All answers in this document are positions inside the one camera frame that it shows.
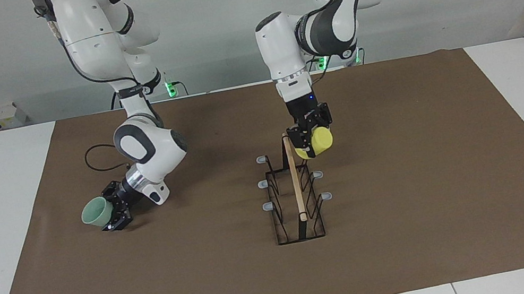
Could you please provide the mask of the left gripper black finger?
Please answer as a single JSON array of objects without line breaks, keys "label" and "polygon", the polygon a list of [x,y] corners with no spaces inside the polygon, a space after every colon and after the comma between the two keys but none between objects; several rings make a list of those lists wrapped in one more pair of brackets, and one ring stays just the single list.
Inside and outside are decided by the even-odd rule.
[{"label": "left gripper black finger", "polygon": [[333,122],[332,114],[330,114],[329,106],[325,102],[321,102],[316,107],[308,112],[308,121],[310,131],[316,128],[329,128]]},{"label": "left gripper black finger", "polygon": [[314,149],[311,143],[311,133],[295,125],[287,128],[288,138],[293,144],[296,155],[301,159],[313,159],[315,157]]}]

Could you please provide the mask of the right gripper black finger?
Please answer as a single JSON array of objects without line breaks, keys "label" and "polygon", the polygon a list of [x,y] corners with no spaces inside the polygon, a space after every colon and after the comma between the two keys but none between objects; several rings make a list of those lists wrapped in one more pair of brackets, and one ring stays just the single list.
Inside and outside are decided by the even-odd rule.
[{"label": "right gripper black finger", "polygon": [[118,198],[118,192],[121,189],[121,182],[120,181],[111,181],[105,188],[102,190],[102,193],[100,193],[101,197],[109,200],[112,198]]},{"label": "right gripper black finger", "polygon": [[108,223],[102,227],[102,232],[112,232],[112,231],[121,231],[123,230],[127,225],[129,225],[133,220],[133,217],[131,215],[130,207],[128,206],[122,206],[117,207],[115,210],[113,210],[111,214],[111,218],[108,221]]}]

